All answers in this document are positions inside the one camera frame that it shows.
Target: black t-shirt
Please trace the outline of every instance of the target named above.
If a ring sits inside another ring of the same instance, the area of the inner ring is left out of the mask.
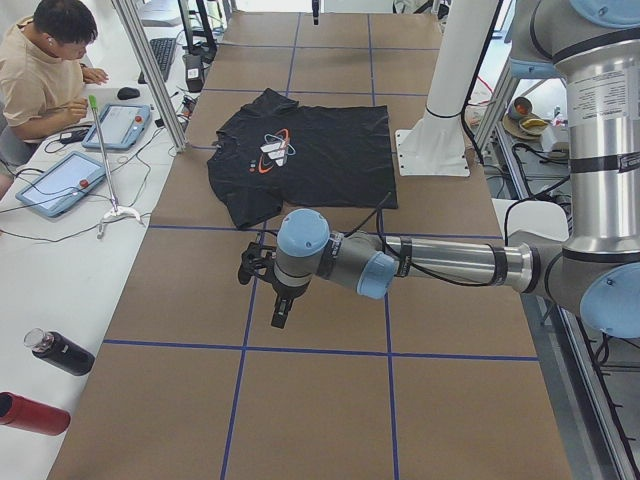
[[[217,132],[209,181],[234,225],[277,216],[283,201],[305,207],[398,208],[381,107],[299,107],[267,89]]]

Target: black hair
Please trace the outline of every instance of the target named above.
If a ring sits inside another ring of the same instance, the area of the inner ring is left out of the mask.
[[[98,27],[91,11],[80,0],[42,0],[33,14],[33,25],[60,43],[91,43]]]

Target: beige t-shirt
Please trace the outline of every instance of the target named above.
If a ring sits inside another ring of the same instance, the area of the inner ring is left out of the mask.
[[[12,127],[53,113],[79,97],[84,86],[78,60],[52,58],[22,34],[31,21],[12,26],[0,45],[0,89]]]

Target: brown table surface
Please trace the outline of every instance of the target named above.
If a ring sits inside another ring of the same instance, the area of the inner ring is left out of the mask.
[[[209,186],[216,129],[267,87],[410,129],[440,41],[430,15],[234,14],[50,479],[571,478],[512,290],[315,279],[279,330],[270,286],[236,279],[256,230]],[[385,232],[500,243],[470,170],[397,176]],[[318,210],[342,231],[369,213]]]

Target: keyboard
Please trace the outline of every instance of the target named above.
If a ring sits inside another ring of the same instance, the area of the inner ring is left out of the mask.
[[[153,50],[153,56],[156,57],[162,78],[167,81],[169,78],[169,72],[171,71],[171,64],[173,63],[173,57],[175,55],[177,41],[175,38],[152,38],[149,40],[151,50]],[[147,83],[144,79],[144,74],[140,72],[138,77],[138,83]]]

